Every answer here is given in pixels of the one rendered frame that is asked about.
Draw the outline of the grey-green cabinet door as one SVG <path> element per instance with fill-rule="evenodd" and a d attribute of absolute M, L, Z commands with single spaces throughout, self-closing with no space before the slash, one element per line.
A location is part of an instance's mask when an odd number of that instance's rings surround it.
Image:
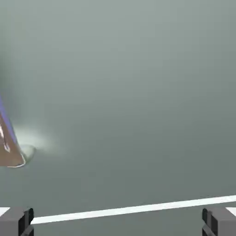
<path fill-rule="evenodd" d="M 236 202 L 236 0 L 0 0 L 0 95 L 1 207 Z"/>

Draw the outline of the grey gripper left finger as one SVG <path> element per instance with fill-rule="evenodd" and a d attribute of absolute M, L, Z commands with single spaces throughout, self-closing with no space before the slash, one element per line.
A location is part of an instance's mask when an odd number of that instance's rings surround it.
<path fill-rule="evenodd" d="M 0 236 L 34 236 L 34 209 L 0 207 Z"/>

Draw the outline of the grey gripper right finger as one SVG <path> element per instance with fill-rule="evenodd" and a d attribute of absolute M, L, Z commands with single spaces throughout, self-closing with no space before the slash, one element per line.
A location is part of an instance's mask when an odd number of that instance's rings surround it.
<path fill-rule="evenodd" d="M 226 207 L 203 208 L 201 236 L 236 236 L 236 213 Z"/>

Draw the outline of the white framed cabinet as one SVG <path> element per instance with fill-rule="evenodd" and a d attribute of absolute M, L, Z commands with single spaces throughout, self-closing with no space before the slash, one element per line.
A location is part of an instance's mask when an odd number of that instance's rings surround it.
<path fill-rule="evenodd" d="M 153 212 L 153 211 L 206 206 L 206 205 L 214 205 L 214 204 L 222 204 L 230 202 L 236 202 L 236 195 L 43 216 L 34 218 L 32 224 L 47 224 L 47 223 L 70 221 L 70 220 L 117 216 L 117 215 L 125 215 L 125 214 L 141 213 L 141 212 Z"/>

